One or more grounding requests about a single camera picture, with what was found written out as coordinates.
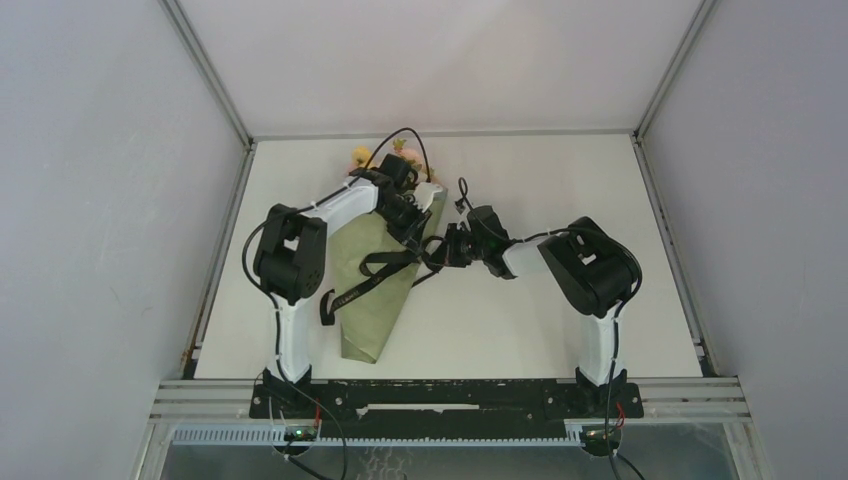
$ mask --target wire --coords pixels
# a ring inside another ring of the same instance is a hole
[[[589,229],[589,228],[583,228],[583,227],[564,227],[564,228],[558,228],[556,230],[551,230],[550,232],[539,232],[539,233],[530,235],[529,237],[523,239],[522,242],[529,242],[531,240],[534,240],[534,239],[542,237],[542,236],[558,235],[560,233],[576,233],[578,235],[582,234],[582,235],[587,235],[587,236],[590,236],[590,237],[595,237],[597,239],[603,240],[603,241],[610,243],[610,244],[616,246],[617,248],[619,248],[633,262],[633,265],[636,267],[636,272],[635,272],[636,273],[636,282],[635,282],[633,289],[630,291],[630,294],[627,295],[618,304],[618,307],[615,309],[615,313],[613,313],[613,318],[617,322],[619,315],[621,315],[621,310],[624,308],[624,305],[626,305],[627,302],[629,302],[631,298],[635,297],[636,294],[639,293],[639,289],[642,288],[642,266],[639,264],[639,261],[636,260],[636,256],[633,255],[633,252],[631,252],[630,249],[628,249],[627,247],[625,247],[624,245],[619,243],[617,240],[615,240],[614,238],[607,235],[606,233],[600,232],[598,230],[592,230],[592,229]]]
[[[326,413],[333,420],[333,423],[336,424],[336,428],[339,430],[339,436],[342,439],[342,476],[341,476],[341,480],[344,480],[345,477],[347,476],[347,463],[348,463],[347,438],[345,438],[344,431],[342,431],[341,424],[339,423],[338,419],[336,419],[335,415],[333,415],[332,412],[327,410],[327,408],[324,407],[324,405],[322,405],[321,402],[319,402],[318,400],[307,395],[301,389],[297,388],[297,386],[295,386],[294,383],[289,381],[286,378],[285,374],[283,374],[283,367],[282,367],[282,364],[280,362],[280,337],[282,335],[282,320],[280,318],[280,305],[279,305],[279,303],[277,303],[277,299],[274,298],[274,296],[271,295],[270,292],[268,292],[264,288],[262,288],[262,285],[259,282],[257,282],[256,279],[254,279],[253,276],[250,274],[250,269],[247,267],[247,251],[250,248],[250,244],[253,242],[253,239],[256,237],[256,235],[258,235],[259,232],[261,232],[266,226],[268,226],[272,222],[276,222],[276,221],[282,222],[283,220],[285,220],[286,217],[288,217],[290,215],[291,216],[299,215],[301,213],[304,213],[304,212],[307,212],[307,211],[312,210],[314,208],[317,208],[317,207],[323,205],[324,203],[332,200],[336,196],[347,191],[347,189],[351,185],[358,182],[359,179],[362,178],[363,175],[365,175],[365,172],[367,171],[368,167],[374,161],[374,157],[389,142],[389,140],[391,140],[392,138],[394,138],[395,136],[397,136],[398,134],[400,134],[402,132],[411,132],[413,135],[415,135],[415,138],[418,140],[418,144],[421,147],[421,155],[424,157],[424,165],[425,165],[425,168],[427,169],[427,181],[429,182],[430,179],[431,179],[430,161],[427,158],[427,151],[424,149],[424,142],[421,140],[421,136],[419,136],[418,132],[416,132],[414,129],[412,129],[410,127],[399,128],[399,129],[395,130],[394,132],[392,132],[391,134],[389,134],[385,139],[383,139],[382,142],[380,142],[380,144],[377,146],[377,148],[374,149],[374,151],[371,153],[371,156],[368,158],[368,161],[365,162],[365,165],[362,167],[362,170],[357,175],[354,176],[353,180],[351,180],[351,182],[349,184],[347,184],[346,186],[339,188],[338,190],[330,193],[329,195],[318,200],[317,202],[310,205],[309,207],[299,208],[299,209],[295,210],[294,212],[282,213],[282,214],[279,214],[279,215],[274,215],[274,216],[266,218],[265,221],[260,223],[256,228],[253,229],[252,232],[250,232],[250,235],[247,236],[247,240],[245,240],[244,247],[242,248],[242,252],[241,252],[241,268],[242,268],[242,271],[244,272],[244,276],[247,277],[247,280],[251,283],[251,285],[256,287],[257,290],[259,290],[260,292],[262,292],[262,294],[264,294],[266,297],[268,297],[268,299],[271,301],[271,304],[274,307],[274,317],[276,319],[276,330],[277,330],[276,340],[274,342],[274,355],[276,356],[277,369],[280,372],[280,378],[283,380],[283,382],[286,385],[291,387],[299,395],[301,395],[302,397],[306,398],[307,400],[309,400],[310,402],[315,404],[317,409],[323,410],[324,413]],[[271,394],[278,397],[278,399],[283,400],[279,395],[276,395],[273,392],[271,392]],[[269,416],[272,417],[271,418],[271,425],[272,425],[272,428],[273,428],[273,424],[274,424],[273,415],[270,415],[270,413],[269,413]],[[330,480],[328,477],[325,477],[325,476],[319,474],[315,470],[312,470],[311,468],[307,467],[306,465],[297,461],[294,458],[287,457],[287,460],[291,461],[294,465],[300,467],[303,471],[312,475],[315,478],[318,478],[318,479],[321,479],[321,480]]]
[[[636,465],[633,465],[633,462],[631,462],[630,460],[628,460],[628,459],[627,459],[624,455],[622,455],[622,454],[620,454],[620,453],[619,453],[619,454],[616,454],[616,456],[617,456],[618,458],[620,458],[622,462],[626,463],[626,464],[627,464],[627,466],[628,466],[628,467],[630,467],[630,468],[633,470],[633,472],[634,472],[636,475],[638,475],[638,476],[639,476],[639,478],[640,478],[641,480],[645,480],[645,476],[644,476],[644,475],[642,475],[642,472],[640,472],[638,468],[636,468]]]
[[[279,370],[279,372],[280,372],[280,378],[292,390],[294,390],[296,393],[298,393],[302,397],[304,397],[307,400],[309,400],[310,402],[312,402],[317,408],[323,410],[324,413],[329,415],[330,419],[333,420],[333,423],[336,424],[336,428],[339,430],[339,436],[342,439],[342,476],[341,476],[341,480],[344,480],[347,477],[348,459],[347,459],[347,438],[345,438],[344,431],[342,430],[342,426],[339,423],[338,419],[335,417],[335,415],[332,414],[332,412],[327,410],[327,408],[324,405],[322,405],[318,400],[315,400],[314,398],[312,398],[311,396],[309,396],[305,392],[303,392],[303,390],[297,388],[297,386],[295,386],[295,384],[293,382],[289,381],[286,378],[286,376],[283,374],[283,366],[282,366],[282,363],[280,362],[280,337],[282,336],[282,319],[280,318],[280,304],[277,302],[277,299],[274,298],[273,295],[271,295],[268,291],[266,291],[264,288],[262,288],[262,286],[259,284],[259,282],[257,282],[253,278],[253,276],[250,275],[250,271],[247,268],[247,250],[250,247],[250,244],[253,241],[253,239],[256,237],[256,235],[260,231],[262,231],[263,228],[265,228],[269,223],[271,223],[273,221],[282,221],[288,215],[297,215],[297,214],[300,214],[300,213],[303,213],[303,212],[309,210],[310,208],[311,207],[301,208],[301,209],[298,209],[291,214],[275,215],[273,217],[266,219],[264,222],[260,223],[259,226],[257,226],[255,229],[253,229],[252,232],[250,232],[250,235],[248,235],[247,240],[244,242],[244,248],[242,248],[242,252],[241,252],[241,267],[242,267],[242,270],[244,271],[245,276],[250,281],[250,283],[253,286],[255,286],[260,292],[262,292],[266,297],[268,297],[268,299],[271,300],[271,304],[274,306],[274,317],[276,319],[276,322],[275,322],[276,323],[276,338],[274,340],[274,356],[276,357],[277,370]],[[270,394],[277,397],[278,400],[285,401],[285,399],[283,399],[280,395],[278,395],[274,392],[270,392]],[[305,465],[303,465],[303,463],[301,463],[299,461],[292,461],[293,458],[289,458],[287,456],[286,459],[288,461],[290,461],[291,463],[293,463],[295,466],[301,468],[303,471],[305,471],[309,475],[312,475],[315,478],[318,478],[320,480],[330,480],[330,479],[328,479],[328,477],[320,475],[317,472],[315,472],[314,470],[312,470],[311,468],[306,467]]]
[[[271,448],[275,451],[277,450],[277,446],[274,445],[274,413],[271,410],[271,400],[268,400],[268,421],[271,422],[271,434],[269,435],[269,439],[271,441]],[[288,431],[288,426],[283,427],[283,437],[286,436],[286,431]]]
[[[283,421],[283,426],[285,427],[285,430],[283,430],[283,434],[285,434],[288,431],[289,422],[287,422],[286,417],[283,416],[283,409],[282,408],[279,410],[279,412],[280,412],[280,420]],[[271,402],[268,402],[268,419],[271,420],[271,433],[274,433],[274,414],[271,411]]]
[[[489,233],[491,233],[492,235],[495,236],[495,238],[503,240],[504,242],[517,242],[517,243],[523,243],[524,242],[524,240],[518,240],[518,239],[515,239],[515,238],[505,238],[503,235],[501,235],[501,234],[493,231],[491,228],[489,228],[489,226],[486,225],[486,223],[484,221],[480,220],[480,217],[477,216],[477,212],[474,211],[474,205],[471,204],[471,200],[468,200],[468,181],[465,180],[465,177],[459,177],[459,180],[457,181],[457,186],[459,187],[459,200],[457,201],[457,204],[463,204],[464,203],[468,207],[468,213],[470,215],[474,215],[474,218],[477,219],[478,223],[483,225],[483,228],[488,230]]]
[[[615,428],[616,430],[621,430],[627,421],[627,415],[624,414],[624,408],[622,408],[621,402],[615,402],[615,406],[618,408],[618,422],[616,422]]]
[[[321,409],[315,407],[315,420],[312,422],[312,428],[317,429],[321,426]]]
[[[612,468],[612,473],[615,475],[616,480],[621,480],[621,474],[618,473],[618,467],[615,465],[615,453],[612,450],[612,445],[610,444],[610,430],[609,430],[609,408],[612,403],[612,376],[615,374],[615,361],[618,359],[618,317],[613,317],[613,349],[612,349],[612,361],[610,362],[610,373],[609,377],[607,377],[607,406],[604,409],[604,439],[607,442],[607,458],[610,462],[610,468]]]

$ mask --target green fabric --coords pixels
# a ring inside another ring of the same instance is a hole
[[[430,206],[432,216],[424,228],[422,238],[435,233],[446,198],[447,191],[436,196]],[[386,231],[386,221],[379,214],[370,213],[354,219],[336,231],[328,241],[336,295],[341,295],[367,279],[359,272],[359,264],[366,255],[404,250]],[[403,309],[419,266],[415,263],[404,268],[336,311],[336,320],[342,328],[342,358],[377,362]],[[383,265],[371,264],[369,267],[376,272]]]

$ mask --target black mounting plate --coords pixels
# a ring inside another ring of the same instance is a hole
[[[251,418],[267,419],[269,401],[275,418],[279,418],[280,411],[289,419],[316,417],[314,404],[267,371],[264,376],[264,381],[254,387]],[[587,407],[584,386],[555,379],[310,382],[307,378],[298,382],[297,387],[332,412],[348,438],[559,438],[563,436],[564,419],[603,419],[604,413],[603,407]],[[626,383],[616,389],[611,402],[611,421],[619,416],[619,403],[627,418],[644,416],[636,384]],[[374,404],[382,408],[367,409]],[[385,407],[409,404],[427,407],[418,410]],[[326,420],[326,414],[322,413],[322,418]],[[323,422],[322,435],[338,436],[337,426]]]

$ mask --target black cable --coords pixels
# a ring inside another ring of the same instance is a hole
[[[294,443],[294,440],[295,439],[292,438],[291,440],[286,442],[286,445],[282,448],[274,446],[274,450],[278,451],[279,453],[282,453],[283,457],[286,459],[287,462],[291,462],[297,468],[303,470],[304,472],[306,472],[309,475],[312,475],[313,478],[317,478],[318,480],[333,480],[330,477],[325,477],[324,475],[313,470],[312,467],[310,467],[309,465],[306,465],[305,463],[298,460],[296,455],[292,455],[292,454],[288,453],[289,448],[291,448],[292,443]]]
[[[276,318],[276,327],[277,327],[276,328],[276,330],[277,330],[276,340],[274,342],[274,354],[277,357],[276,363],[277,363],[277,369],[280,372],[280,378],[283,380],[283,382],[286,385],[291,387],[295,392],[297,392],[298,394],[300,394],[301,396],[303,396],[304,398],[306,398],[307,400],[312,402],[316,407],[318,407],[324,413],[326,413],[330,417],[330,419],[333,420],[333,423],[336,424],[336,428],[338,428],[338,430],[339,430],[339,436],[342,439],[342,476],[341,476],[341,480],[344,480],[345,477],[347,476],[347,438],[345,438],[344,431],[342,431],[341,424],[336,419],[336,417],[332,414],[332,412],[327,410],[327,408],[324,407],[324,405],[322,405],[320,402],[318,402],[317,400],[315,400],[314,398],[312,398],[311,396],[307,395],[305,392],[303,392],[302,390],[297,388],[297,386],[295,386],[295,384],[293,382],[290,382],[288,379],[286,379],[285,374],[283,374],[283,367],[282,367],[282,364],[280,362],[280,337],[282,335],[282,325],[281,325],[282,320],[280,319],[280,305],[277,303],[277,299],[275,299],[274,296],[271,295],[270,292],[267,292],[264,288],[262,288],[262,285],[259,282],[257,282],[253,278],[253,276],[250,274],[250,269],[247,266],[247,250],[248,250],[248,248],[250,248],[250,244],[251,244],[251,242],[253,242],[253,239],[256,237],[256,235],[258,235],[259,232],[261,232],[262,229],[264,229],[266,226],[268,226],[271,222],[283,221],[289,215],[299,215],[303,212],[309,211],[309,210],[311,210],[315,207],[321,206],[322,204],[332,200],[336,196],[345,192],[348,189],[349,186],[355,184],[356,182],[359,181],[360,178],[362,178],[362,176],[365,174],[365,171],[368,169],[368,167],[374,161],[374,157],[377,155],[377,153],[380,151],[380,149],[382,149],[386,145],[386,143],[389,142],[389,140],[391,140],[392,138],[394,138],[395,136],[397,136],[401,132],[411,132],[413,135],[415,135],[415,138],[418,140],[418,144],[421,147],[421,155],[424,157],[425,168],[427,169],[427,181],[429,182],[430,178],[431,178],[430,161],[427,158],[427,151],[424,149],[424,142],[421,140],[421,137],[418,135],[418,132],[416,132],[414,129],[412,129],[410,127],[400,128],[398,130],[395,130],[391,134],[389,134],[389,136],[387,136],[385,139],[383,139],[382,142],[380,142],[380,144],[377,146],[377,148],[374,149],[374,151],[371,153],[371,156],[368,158],[368,161],[365,162],[365,165],[362,167],[362,170],[356,176],[354,176],[354,179],[347,185],[347,187],[339,188],[338,190],[330,193],[326,197],[315,202],[314,206],[310,205],[309,207],[300,208],[300,209],[297,209],[297,210],[295,210],[294,212],[291,212],[291,213],[284,213],[284,214],[274,215],[272,217],[266,218],[265,221],[260,223],[255,229],[253,229],[252,232],[250,232],[250,235],[247,236],[247,240],[245,240],[244,247],[242,248],[242,252],[241,252],[241,268],[244,271],[245,277],[247,277],[247,280],[254,287],[256,287],[257,290],[259,290],[266,297],[268,297],[268,299],[271,300],[271,304],[274,306],[274,316]],[[289,461],[291,461],[294,465],[300,467],[303,471],[305,471],[309,475],[312,475],[313,477],[318,478],[319,480],[330,480],[328,477],[325,477],[325,476],[319,474],[318,472],[307,467],[306,465],[304,465],[300,461],[297,461],[293,458],[289,458]]]
[[[418,146],[421,147],[421,156],[424,157],[424,168],[427,169],[427,181],[429,182],[431,179],[432,173],[430,172],[430,160],[427,159],[427,150],[424,149],[424,142],[421,141],[421,137],[418,135],[418,132],[409,127],[404,127],[398,130],[397,132],[392,134],[392,137],[397,135],[400,132],[410,132],[415,135],[415,139],[418,140]]]
[[[621,474],[618,473],[618,467],[615,465],[615,455],[612,451],[612,445],[610,444],[609,437],[609,409],[612,404],[612,376],[615,374],[615,361],[618,359],[618,318],[613,319],[613,349],[612,349],[612,362],[610,362],[610,373],[607,378],[607,406],[604,409],[604,439],[607,442],[607,458],[610,461],[610,467],[612,468],[612,473],[615,475],[616,480],[621,480]]]
[[[335,415],[333,415],[332,412],[327,410],[327,408],[324,405],[322,405],[321,402],[319,402],[318,400],[315,400],[310,395],[307,395],[303,390],[297,388],[297,386],[295,386],[295,384],[293,382],[289,381],[286,378],[286,376],[283,374],[283,367],[282,367],[282,364],[280,362],[280,337],[282,336],[282,319],[280,319],[280,304],[277,302],[277,299],[274,298],[273,295],[271,295],[268,291],[266,291],[264,288],[262,288],[262,286],[259,284],[259,282],[257,282],[253,278],[253,276],[250,275],[250,271],[247,267],[247,250],[250,247],[250,244],[253,241],[253,239],[256,237],[256,235],[259,234],[259,232],[262,231],[263,228],[265,228],[271,222],[283,221],[285,219],[285,217],[288,216],[288,215],[297,215],[297,214],[300,214],[300,213],[303,213],[303,212],[309,210],[310,208],[311,207],[301,208],[301,209],[298,209],[291,214],[275,215],[271,218],[266,219],[264,222],[260,223],[259,226],[257,226],[255,229],[253,229],[253,231],[250,232],[250,235],[247,236],[247,240],[244,242],[244,248],[242,248],[242,251],[241,251],[241,268],[244,271],[244,274],[247,277],[248,281],[250,281],[250,283],[254,287],[256,287],[260,292],[262,292],[266,297],[268,297],[268,299],[271,300],[271,304],[274,306],[274,318],[276,319],[276,322],[275,322],[276,323],[276,338],[274,339],[274,355],[276,356],[277,370],[279,370],[279,372],[280,372],[280,379],[282,379],[283,383],[285,383],[287,386],[289,386],[292,390],[294,390],[299,395],[301,395],[302,397],[304,397],[307,400],[309,400],[310,402],[312,402],[316,407],[321,409],[321,411],[326,413],[330,417],[330,419],[333,421],[333,423],[336,424],[336,428],[339,430],[339,436],[342,439],[342,476],[341,476],[341,480],[344,480],[345,477],[347,477],[347,438],[345,438],[344,431],[342,430],[341,424],[339,423],[339,421],[335,417]],[[279,400],[283,400],[279,395],[276,395],[274,392],[271,392],[271,394],[276,396]],[[304,468],[305,465],[303,465],[301,462],[292,462],[292,463],[295,466],[298,466],[301,469],[303,469],[303,471],[305,471],[309,475],[312,475],[313,477],[318,478],[319,480],[330,480],[328,477],[322,476],[322,475],[318,474],[317,472],[315,472],[314,470],[309,469],[308,467]]]
[[[626,463],[627,466],[630,467],[630,469],[633,470],[633,472],[636,473],[636,475],[638,475],[641,480],[645,480],[645,476],[642,475],[642,472],[640,472],[638,468],[636,468],[636,465],[633,465],[633,462],[628,460],[624,455],[620,453],[616,454],[616,456],[620,458],[622,462]]]
[[[617,319],[619,314],[621,314],[621,310],[624,308],[624,305],[629,302],[631,298],[635,297],[636,294],[639,293],[639,289],[642,288],[642,266],[639,264],[639,261],[636,260],[636,256],[633,255],[633,252],[631,252],[630,249],[628,249],[606,233],[583,227],[564,227],[558,228],[556,230],[551,230],[550,232],[539,232],[530,235],[527,238],[524,238],[523,240],[521,240],[521,242],[529,242],[542,236],[558,235],[560,233],[576,233],[578,235],[583,234],[608,242],[620,249],[633,262],[633,265],[636,266],[636,284],[634,285],[633,290],[630,291],[630,295],[622,299],[621,303],[619,303],[618,307],[615,309],[613,317]]]
[[[457,203],[464,203],[468,207],[469,215],[474,215],[474,218],[477,219],[477,222],[483,225],[483,228],[489,231],[495,238],[503,240],[504,242],[516,242],[523,243],[524,240],[518,240],[515,238],[504,238],[502,235],[494,232],[485,222],[480,220],[480,217],[477,216],[477,213],[474,211],[474,205],[471,204],[471,200],[468,200],[468,181],[465,180],[465,177],[459,177],[457,181],[457,185],[459,187],[459,201]]]

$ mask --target white wall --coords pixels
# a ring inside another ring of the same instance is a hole
[[[154,0],[3,2],[0,478],[126,478],[241,157]]]
[[[183,0],[254,135],[630,129],[699,0]]]
[[[844,0],[723,2],[647,142],[780,479],[848,469],[846,25]]]

